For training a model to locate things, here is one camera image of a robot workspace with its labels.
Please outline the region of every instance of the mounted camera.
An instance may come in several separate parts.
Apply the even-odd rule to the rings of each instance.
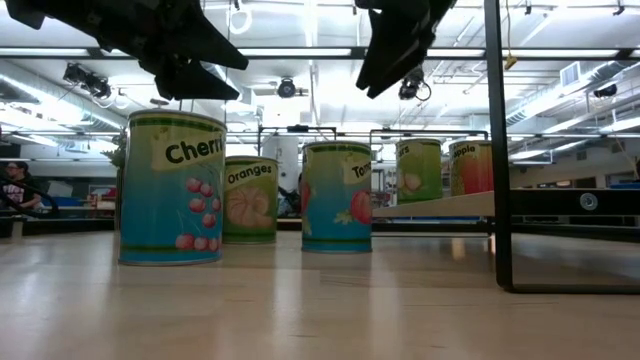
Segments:
[[[80,86],[82,90],[88,91],[92,97],[107,99],[111,96],[109,79],[84,70],[78,64],[68,64],[62,79],[74,87]]]
[[[416,98],[422,84],[424,84],[424,71],[421,65],[411,70],[404,80],[402,80],[398,97],[400,97],[400,100],[412,100]]]
[[[292,78],[282,78],[280,86],[278,86],[278,96],[283,99],[290,99],[296,96],[296,85]]]

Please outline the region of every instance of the wooden floor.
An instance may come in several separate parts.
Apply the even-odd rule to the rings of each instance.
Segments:
[[[520,282],[640,284],[640,246],[517,236]],[[511,295],[486,238],[374,252],[226,246],[220,263],[114,265],[113,235],[0,243],[0,359],[634,359],[640,298]]]

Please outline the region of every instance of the cherry illustration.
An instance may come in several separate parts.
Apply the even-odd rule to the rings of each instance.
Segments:
[[[211,197],[213,195],[213,186],[204,184],[200,187],[200,194],[204,197]]]
[[[213,202],[211,203],[211,207],[213,207],[213,211],[215,212],[220,211],[220,209],[222,208],[222,203],[220,202],[220,199],[213,199]]]
[[[176,247],[183,250],[193,249],[194,240],[195,237],[191,234],[178,235],[176,238]]]
[[[193,247],[198,251],[206,250],[209,247],[209,240],[206,237],[198,236],[193,241]]]
[[[189,201],[189,210],[193,212],[203,212],[206,209],[207,205],[204,203],[204,200],[195,198]]]
[[[205,214],[202,217],[202,225],[206,228],[212,228],[216,226],[216,216],[214,214]]]
[[[202,186],[202,181],[196,178],[187,179],[187,190],[197,193],[200,192],[200,187]]]
[[[209,240],[209,250],[216,252],[218,251],[219,248],[220,248],[220,243],[218,242],[218,239],[213,238]]]

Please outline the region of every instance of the blue label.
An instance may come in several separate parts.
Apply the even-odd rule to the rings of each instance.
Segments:
[[[371,154],[364,145],[326,143],[304,150],[303,250],[371,251]]]
[[[130,123],[120,261],[216,260],[221,255],[224,129],[188,116],[164,116],[144,115]]]

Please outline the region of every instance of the can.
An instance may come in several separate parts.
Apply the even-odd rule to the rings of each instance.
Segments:
[[[302,149],[302,250],[371,251],[371,149],[349,141]]]
[[[148,110],[129,116],[119,261],[180,265],[221,256],[226,127]]]
[[[230,156],[224,182],[225,244],[265,244],[276,240],[278,162],[259,156]]]
[[[441,144],[434,139],[412,139],[396,144],[398,204],[442,197]]]
[[[451,195],[493,191],[491,141],[461,141],[449,148]]]

